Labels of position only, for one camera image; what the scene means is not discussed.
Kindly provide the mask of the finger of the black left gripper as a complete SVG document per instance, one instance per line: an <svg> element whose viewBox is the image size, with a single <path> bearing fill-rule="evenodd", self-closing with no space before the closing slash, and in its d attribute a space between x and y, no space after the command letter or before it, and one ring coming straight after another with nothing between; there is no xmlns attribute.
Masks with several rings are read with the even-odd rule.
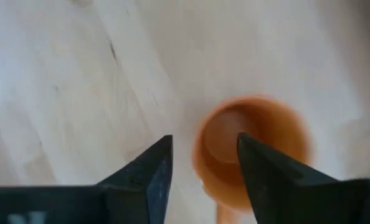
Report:
<svg viewBox="0 0 370 224"><path fill-rule="evenodd" d="M370 224L370 179L336 180L246 133L237 155L258 223Z"/></svg>
<svg viewBox="0 0 370 224"><path fill-rule="evenodd" d="M164 223L173 137L94 185L0 187L0 223Z"/></svg>

